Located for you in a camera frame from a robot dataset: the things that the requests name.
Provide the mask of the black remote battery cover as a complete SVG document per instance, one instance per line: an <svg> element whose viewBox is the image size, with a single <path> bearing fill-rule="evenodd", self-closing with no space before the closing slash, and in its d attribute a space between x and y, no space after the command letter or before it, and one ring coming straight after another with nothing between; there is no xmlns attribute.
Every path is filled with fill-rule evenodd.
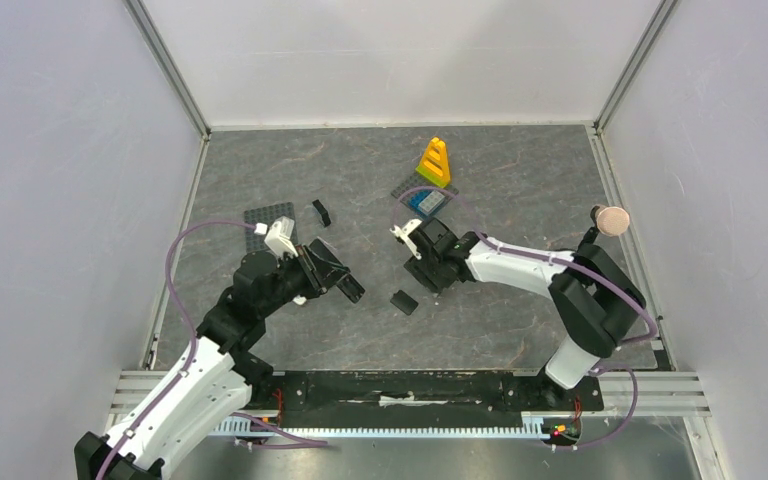
<svg viewBox="0 0 768 480"><path fill-rule="evenodd" d="M390 303L405 315L412 315L418 307L418 302L403 290L396 291L390 298Z"/></svg>

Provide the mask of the black slim remote control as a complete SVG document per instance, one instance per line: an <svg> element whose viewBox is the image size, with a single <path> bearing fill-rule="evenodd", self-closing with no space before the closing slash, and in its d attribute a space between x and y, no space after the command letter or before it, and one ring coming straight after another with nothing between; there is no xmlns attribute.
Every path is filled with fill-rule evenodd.
<svg viewBox="0 0 768 480"><path fill-rule="evenodd" d="M337 282L336 286L353 304L357 304L366 292L364 287L351 274L345 275Z"/></svg>

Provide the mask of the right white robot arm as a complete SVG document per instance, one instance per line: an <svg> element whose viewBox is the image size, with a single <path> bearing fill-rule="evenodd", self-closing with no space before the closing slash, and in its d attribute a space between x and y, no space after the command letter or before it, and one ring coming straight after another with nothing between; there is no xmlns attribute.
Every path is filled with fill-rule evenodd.
<svg viewBox="0 0 768 480"><path fill-rule="evenodd" d="M506 285L551 300L566 336L542 369L540 400L562 408L578 384L620 348L646 312L646 301L591 229L574 250L544 251L506 244L470 231L457 236L436 218L394 225L410 252L405 269L440 294L456 282Z"/></svg>

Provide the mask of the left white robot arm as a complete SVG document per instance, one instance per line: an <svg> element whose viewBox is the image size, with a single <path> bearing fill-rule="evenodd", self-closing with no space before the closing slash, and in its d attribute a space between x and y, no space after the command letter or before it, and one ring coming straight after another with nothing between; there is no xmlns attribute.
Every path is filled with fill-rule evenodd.
<svg viewBox="0 0 768 480"><path fill-rule="evenodd" d="M267 405L273 368L251 352L267 318L296 298L313 300L333 288L353 303L365 292L320 240L280 254L246 254L159 384L124 421L77 442L78 478L164 479L227 417Z"/></svg>

